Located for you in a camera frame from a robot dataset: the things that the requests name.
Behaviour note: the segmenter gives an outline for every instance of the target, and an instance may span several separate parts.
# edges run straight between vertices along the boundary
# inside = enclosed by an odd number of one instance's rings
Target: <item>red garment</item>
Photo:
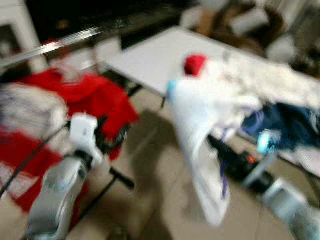
[[[198,77],[206,59],[207,58],[202,54],[193,54],[188,56],[184,63],[184,73],[186,75]]]
[[[22,133],[0,132],[0,185],[7,182],[21,162],[40,145]],[[25,212],[29,212],[42,187],[46,171],[60,162],[61,156],[43,148],[26,164],[8,189],[9,195]]]
[[[85,74],[79,84],[64,84],[63,76],[53,69],[26,77],[22,82],[56,92],[66,102],[68,115],[88,113],[97,118],[107,115],[102,132],[109,139],[115,139],[125,125],[138,120],[128,96],[116,84],[104,77]],[[120,151],[116,149],[109,157],[114,160]]]

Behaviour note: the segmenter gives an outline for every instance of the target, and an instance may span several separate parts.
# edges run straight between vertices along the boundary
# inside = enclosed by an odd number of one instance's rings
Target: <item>white fabric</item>
[[[309,173],[320,177],[319,148],[298,146],[294,151],[281,151],[279,155],[297,166],[302,166]]]
[[[219,11],[229,4],[230,0],[199,0],[199,3],[205,8]]]
[[[298,53],[294,38],[291,35],[279,37],[266,49],[269,60],[276,63],[290,63]]]
[[[53,92],[24,84],[0,88],[0,124],[8,131],[20,131],[33,139],[45,140],[67,123],[67,106]],[[61,155],[69,153],[69,131],[63,129],[48,144]]]
[[[265,10],[259,7],[233,18],[230,22],[232,31],[238,36],[244,36],[264,25],[269,25],[269,17]]]
[[[177,80],[169,97],[179,143],[206,219],[212,226],[222,222],[230,194],[222,199],[220,165],[207,146],[206,137],[213,131],[221,139],[225,128],[230,129],[229,134],[234,133],[246,116],[262,107],[256,96],[243,94],[240,87],[221,81],[219,69],[222,70],[217,64],[214,79]]]
[[[179,144],[191,168],[193,184],[207,221],[218,226],[230,195],[221,198],[219,162],[206,144],[211,133],[227,141],[245,117],[264,102],[320,108],[320,83],[299,78],[284,65],[251,69],[234,57],[228,63],[208,59],[199,77],[181,77],[168,87],[168,98]]]

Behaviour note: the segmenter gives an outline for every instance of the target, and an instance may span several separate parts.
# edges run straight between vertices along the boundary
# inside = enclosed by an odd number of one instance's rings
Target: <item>blue cloth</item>
[[[256,139],[265,129],[280,131],[279,149],[293,150],[297,146],[320,148],[320,115],[305,107],[283,103],[266,106],[246,118],[241,128]]]

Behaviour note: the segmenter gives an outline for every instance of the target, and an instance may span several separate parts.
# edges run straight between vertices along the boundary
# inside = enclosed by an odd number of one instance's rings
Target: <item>crumpled clothing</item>
[[[286,152],[290,162],[302,166],[309,173],[320,177],[320,149],[315,147],[297,146],[292,152]]]
[[[44,141],[67,123],[67,111],[64,100],[53,92],[26,84],[1,85],[0,124],[8,133],[19,131]],[[69,131],[60,131],[48,148],[60,155],[72,152]]]
[[[7,133],[0,129],[0,187],[8,181],[21,162],[35,151],[41,141],[19,131]],[[47,170],[60,162],[61,156],[47,147],[26,164],[8,188],[8,194],[25,212],[29,212],[42,187]]]
[[[87,113],[97,118],[107,115],[102,132],[114,140],[119,130],[138,120],[128,96],[116,84],[95,74],[84,74],[77,84],[66,84],[63,76],[54,69],[26,77],[21,81],[52,91],[61,96],[67,104],[68,115]],[[109,154],[110,160],[115,160],[120,149]]]
[[[201,56],[194,55],[194,61],[201,64]],[[227,61],[207,57],[201,66],[196,68],[198,72],[192,72],[193,76],[171,81],[167,97],[206,219],[217,226],[226,214],[230,195],[221,197],[224,183],[216,167],[217,157],[206,149],[207,136],[227,141],[245,118],[260,111],[265,103],[319,109],[320,84],[300,77],[288,66],[252,63],[234,56]]]
[[[177,138],[190,166],[200,204],[212,226],[220,225],[224,219],[230,194],[223,197],[220,164],[206,138],[212,134],[227,140],[245,117],[262,107],[254,94],[246,94],[241,87],[220,80],[215,82],[222,76],[219,71],[217,68],[217,74],[208,79],[184,77],[172,81],[168,89]]]
[[[280,131],[279,149],[320,148],[320,115],[305,107],[282,103],[266,106],[245,119],[241,129],[256,139],[265,129]]]

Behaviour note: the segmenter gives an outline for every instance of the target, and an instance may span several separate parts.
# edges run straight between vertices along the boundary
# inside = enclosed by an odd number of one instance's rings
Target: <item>white table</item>
[[[183,63],[187,55],[202,53],[211,58],[222,58],[226,53],[246,58],[252,65],[268,64],[268,60],[243,52],[237,48],[212,40],[205,36],[184,30],[180,27],[170,28],[153,36],[124,52],[108,59],[106,64],[118,74],[165,96],[167,84],[177,75],[182,74]],[[287,153],[280,153],[287,161],[298,165],[297,161]],[[320,177],[320,162],[310,161],[305,168]]]

